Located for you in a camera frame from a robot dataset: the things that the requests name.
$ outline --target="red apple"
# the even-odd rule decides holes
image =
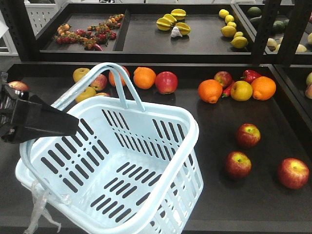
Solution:
[[[90,84],[96,91],[101,91],[106,88],[108,79],[105,75],[99,74],[96,79]]]
[[[177,76],[172,72],[161,72],[156,76],[155,86],[160,94],[173,93],[177,85]]]
[[[218,81],[222,85],[222,88],[225,89],[232,83],[233,78],[230,73],[226,71],[220,71],[215,74],[214,80]]]
[[[246,177],[252,170],[250,159],[240,151],[232,151],[225,159],[225,171],[233,180]]]
[[[252,123],[244,123],[238,128],[235,138],[240,147],[249,149],[258,144],[261,135],[257,126]]]
[[[111,95],[108,93],[98,93],[95,96],[105,96],[105,97],[110,97]]]
[[[284,159],[277,167],[277,178],[287,188],[300,189],[309,180],[309,168],[297,158]]]
[[[25,84],[22,81],[12,81],[10,83],[8,83],[8,85],[13,88],[13,89],[18,89],[18,90],[22,90],[22,91],[26,91],[29,90],[29,87],[27,84]]]

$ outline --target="black tray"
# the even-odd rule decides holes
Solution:
[[[306,78],[312,72],[312,65],[291,65],[289,67],[275,65],[275,67],[307,115],[312,119],[312,100],[305,97]]]
[[[158,30],[156,21],[175,8],[185,9],[185,22],[192,31],[183,38],[170,37]],[[231,46],[222,36],[224,20],[218,16],[227,9],[235,18],[237,30],[249,41],[244,49]],[[117,39],[109,41],[104,51],[85,51],[79,44],[59,45],[51,40],[58,26],[69,23],[71,31],[105,21],[110,15],[124,13]],[[98,4],[67,3],[36,36],[41,61],[111,61],[111,62],[194,62],[249,63],[254,36],[241,20],[233,4]]]
[[[142,63],[121,63],[131,74]],[[16,63],[8,71],[9,81],[22,80],[44,101],[51,104],[74,82],[72,72],[94,63]],[[312,168],[312,121],[287,88],[283,79],[269,64],[254,67],[247,64],[148,64],[156,73],[172,71],[179,79],[174,94],[161,95],[153,87],[137,89],[143,101],[176,105],[192,113],[199,124],[195,152],[204,179],[204,190],[196,204],[184,234],[198,233],[311,233],[312,180],[300,190],[289,190],[277,182],[278,163],[296,157]],[[197,88],[217,71],[225,70],[239,79],[243,71],[254,69],[273,78],[277,91],[273,98],[258,101],[251,98],[238,102],[231,97],[217,104],[200,100]],[[108,85],[104,92],[116,97]],[[262,133],[260,143],[242,150],[253,162],[245,179],[232,182],[223,172],[223,160],[230,151],[241,150],[234,139],[239,125],[251,122]],[[16,180],[14,169],[19,159],[18,145],[0,142],[0,233],[20,232],[28,226],[33,202],[31,193]],[[62,223],[61,233],[84,233],[66,217],[48,206],[52,217]],[[42,218],[36,233],[54,233],[56,228]]]
[[[239,12],[239,14],[241,15],[241,17],[244,19],[244,21],[246,22],[246,24],[248,25],[249,29],[252,31],[253,35],[256,36],[257,34],[257,30],[255,29],[255,27],[250,23],[250,18],[247,15],[247,11],[250,7],[252,6],[257,6],[259,7],[261,10],[264,7],[264,4],[257,4],[257,5],[249,5],[249,4],[235,4],[235,6],[237,7],[237,11]],[[290,15],[293,11],[294,5],[280,5],[279,7],[279,15],[276,17],[276,20],[286,20],[290,18]],[[309,58],[312,56],[312,45],[308,44],[308,35],[312,33],[312,24],[311,23],[307,23],[306,29],[302,35],[302,38],[300,40],[299,44],[304,45],[307,48],[307,51],[304,53],[295,53],[294,58],[292,60],[292,64],[310,64],[311,61],[309,60]],[[273,39],[279,39],[281,37],[284,36],[284,33],[271,33],[270,34],[270,38]],[[274,51],[270,51],[268,49],[268,47],[266,47],[265,49],[265,53],[266,56],[268,56],[268,60],[271,61],[272,63],[276,63],[276,58],[277,58],[277,52]]]

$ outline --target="black metal post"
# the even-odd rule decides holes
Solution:
[[[263,7],[251,54],[253,64],[259,64],[262,60],[280,4],[281,0],[268,0]]]
[[[38,61],[39,48],[24,1],[0,0],[0,9],[21,61]]]
[[[284,33],[283,41],[278,50],[276,63],[284,64],[286,66],[291,64],[304,30],[307,27],[311,11],[311,0],[300,0],[295,2],[289,23]]]

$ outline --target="dark shelf surface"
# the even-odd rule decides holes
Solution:
[[[79,67],[92,68],[94,63],[16,63],[9,72],[9,81],[22,80],[48,104],[53,103],[74,82],[72,72]],[[204,190],[185,227],[184,234],[195,233],[311,233],[311,180],[300,190],[289,190],[276,179],[279,162],[287,157],[303,160],[312,168],[312,120],[308,118],[295,96],[278,72],[269,64],[254,67],[248,64],[142,64],[122,63],[133,74],[138,66],[148,66],[158,74],[171,71],[178,76],[179,86],[170,95],[159,94],[155,87],[137,88],[142,101],[180,106],[187,109],[199,124],[195,152],[204,179]],[[217,104],[203,102],[198,85],[225,70],[239,80],[246,69],[254,69],[271,77],[277,84],[273,98],[258,101],[251,98],[238,102],[231,97]],[[126,96],[130,94],[125,88]],[[110,85],[104,90],[117,97]],[[261,131],[260,143],[252,149],[240,149],[235,142],[237,128],[245,122],[254,123]],[[0,142],[1,188],[0,232],[23,231],[33,208],[31,193],[14,175],[19,159],[19,146]],[[231,151],[245,152],[253,163],[245,179],[233,182],[223,171],[223,161]],[[62,223],[60,233],[84,233],[63,214],[48,206],[54,220]],[[40,219],[38,233],[56,229]]]

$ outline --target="garlic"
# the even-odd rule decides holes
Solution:
[[[176,37],[182,37],[182,34],[180,33],[180,30],[178,27],[174,27],[171,31],[171,37],[176,38]]]

